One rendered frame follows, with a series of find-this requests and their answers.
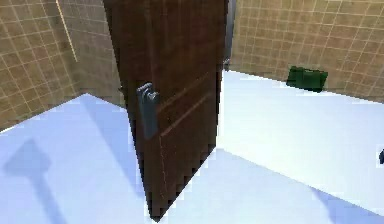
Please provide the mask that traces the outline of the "dark brown wooden door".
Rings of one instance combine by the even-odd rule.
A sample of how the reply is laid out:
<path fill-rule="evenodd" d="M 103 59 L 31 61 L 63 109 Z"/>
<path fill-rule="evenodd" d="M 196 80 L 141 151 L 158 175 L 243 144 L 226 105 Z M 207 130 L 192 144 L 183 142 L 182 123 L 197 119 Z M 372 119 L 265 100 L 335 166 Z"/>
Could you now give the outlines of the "dark brown wooden door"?
<path fill-rule="evenodd" d="M 103 0 L 150 218 L 158 222 L 216 146 L 228 0 Z M 144 137 L 137 89 L 160 94 Z"/>

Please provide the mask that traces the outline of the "dark green box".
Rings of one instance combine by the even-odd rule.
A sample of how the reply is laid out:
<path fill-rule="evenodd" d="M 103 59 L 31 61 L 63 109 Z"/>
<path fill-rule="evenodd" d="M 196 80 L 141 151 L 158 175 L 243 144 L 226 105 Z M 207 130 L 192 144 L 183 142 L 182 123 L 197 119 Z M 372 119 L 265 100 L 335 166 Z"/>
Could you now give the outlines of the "dark green box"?
<path fill-rule="evenodd" d="M 292 66 L 289 70 L 286 85 L 312 92 L 322 92 L 328 73 L 321 70 Z"/>

